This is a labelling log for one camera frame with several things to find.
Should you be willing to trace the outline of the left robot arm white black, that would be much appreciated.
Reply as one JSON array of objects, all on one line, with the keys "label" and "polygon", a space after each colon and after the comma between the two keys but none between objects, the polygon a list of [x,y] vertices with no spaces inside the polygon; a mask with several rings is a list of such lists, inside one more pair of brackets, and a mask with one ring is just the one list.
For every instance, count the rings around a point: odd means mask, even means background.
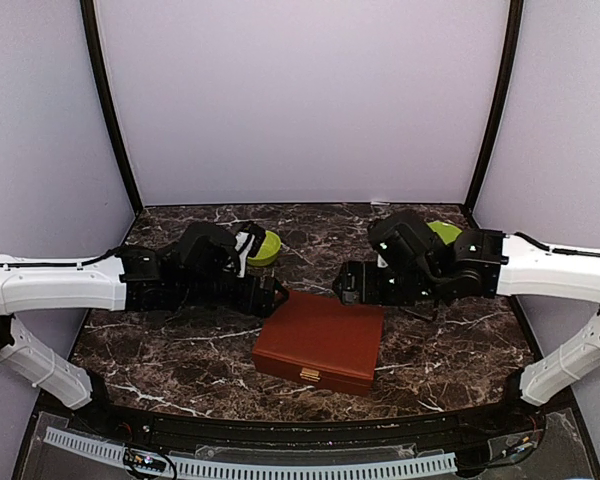
[{"label": "left robot arm white black", "polygon": [[209,223],[190,224],[160,249],[122,245],[94,258],[30,259],[0,254],[0,364],[81,411],[100,436],[121,427],[103,380],[58,356],[17,319],[20,312],[57,309],[177,311],[226,307],[258,318],[289,298],[274,277],[247,272],[266,232],[249,223],[237,233]]}]

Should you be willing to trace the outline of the red jewelry box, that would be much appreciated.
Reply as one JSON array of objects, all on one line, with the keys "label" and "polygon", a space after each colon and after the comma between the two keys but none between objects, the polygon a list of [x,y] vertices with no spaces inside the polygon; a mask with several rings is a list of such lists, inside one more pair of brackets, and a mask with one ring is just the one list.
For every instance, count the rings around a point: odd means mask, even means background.
[{"label": "red jewelry box", "polygon": [[292,291],[268,318],[252,350],[258,372],[317,389],[369,394],[384,310]]}]

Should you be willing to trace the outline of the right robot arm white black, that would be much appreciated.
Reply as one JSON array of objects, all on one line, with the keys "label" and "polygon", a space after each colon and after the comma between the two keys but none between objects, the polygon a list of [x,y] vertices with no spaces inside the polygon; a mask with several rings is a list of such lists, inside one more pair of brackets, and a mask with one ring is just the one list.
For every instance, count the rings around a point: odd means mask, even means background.
[{"label": "right robot arm white black", "polygon": [[409,211],[368,228],[373,261],[344,262],[332,289],[344,305],[401,307],[433,300],[533,295],[586,301],[596,313],[573,337],[508,379],[490,413],[501,434],[514,432],[564,388],[600,367],[600,249],[543,243],[522,232],[467,229],[446,242]]}]

